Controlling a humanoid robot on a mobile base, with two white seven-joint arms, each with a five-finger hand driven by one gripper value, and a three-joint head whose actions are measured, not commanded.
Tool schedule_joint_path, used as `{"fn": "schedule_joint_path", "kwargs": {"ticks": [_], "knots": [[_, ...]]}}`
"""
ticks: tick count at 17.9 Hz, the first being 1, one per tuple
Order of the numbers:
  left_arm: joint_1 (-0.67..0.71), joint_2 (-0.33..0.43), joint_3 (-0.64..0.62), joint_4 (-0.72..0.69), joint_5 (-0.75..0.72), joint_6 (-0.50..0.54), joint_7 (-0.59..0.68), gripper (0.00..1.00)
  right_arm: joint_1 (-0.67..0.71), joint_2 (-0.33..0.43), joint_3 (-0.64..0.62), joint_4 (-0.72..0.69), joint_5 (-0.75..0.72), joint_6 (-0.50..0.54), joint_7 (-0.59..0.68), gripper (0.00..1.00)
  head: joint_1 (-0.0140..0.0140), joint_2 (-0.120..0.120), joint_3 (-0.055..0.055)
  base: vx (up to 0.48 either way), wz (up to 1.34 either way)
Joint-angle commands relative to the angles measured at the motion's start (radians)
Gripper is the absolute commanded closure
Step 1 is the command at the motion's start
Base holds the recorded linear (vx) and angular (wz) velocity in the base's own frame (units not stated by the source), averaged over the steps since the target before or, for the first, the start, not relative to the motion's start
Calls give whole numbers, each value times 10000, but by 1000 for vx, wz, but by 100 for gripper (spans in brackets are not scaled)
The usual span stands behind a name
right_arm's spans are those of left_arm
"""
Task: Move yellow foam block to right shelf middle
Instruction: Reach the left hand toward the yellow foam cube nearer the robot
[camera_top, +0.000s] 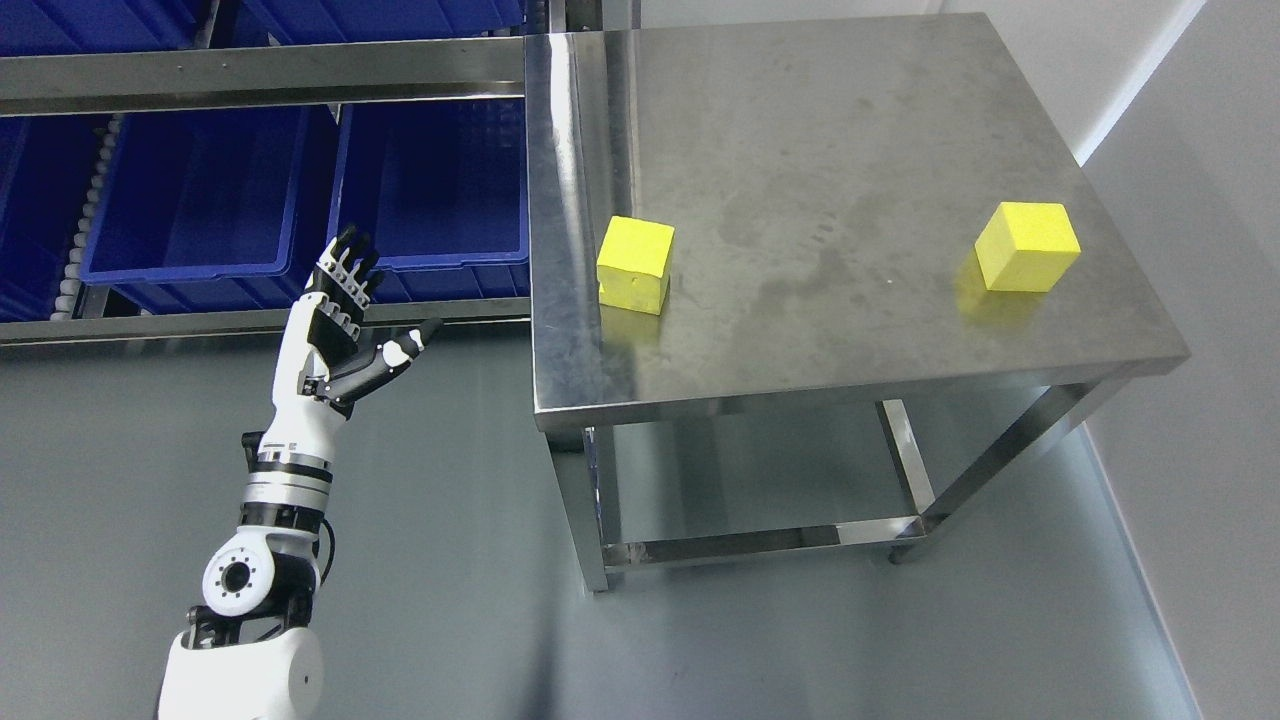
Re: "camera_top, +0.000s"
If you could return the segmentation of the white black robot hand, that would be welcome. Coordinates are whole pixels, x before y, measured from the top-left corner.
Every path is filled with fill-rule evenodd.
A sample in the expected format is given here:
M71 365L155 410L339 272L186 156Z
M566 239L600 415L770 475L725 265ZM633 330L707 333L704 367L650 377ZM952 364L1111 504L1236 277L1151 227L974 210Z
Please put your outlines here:
M271 383L274 415L259 454L328 456L358 400L403 374L440 327L426 320L361 348L381 273L369 234L348 225L316 260L291 306Z

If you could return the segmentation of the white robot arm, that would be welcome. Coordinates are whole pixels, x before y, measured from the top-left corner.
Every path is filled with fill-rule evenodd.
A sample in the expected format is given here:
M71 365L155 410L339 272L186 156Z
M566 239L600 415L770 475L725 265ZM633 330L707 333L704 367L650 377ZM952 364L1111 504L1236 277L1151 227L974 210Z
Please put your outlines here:
M172 642L159 719L310 719L320 705L325 667L311 623L334 443L283 430L251 441L239 523Z

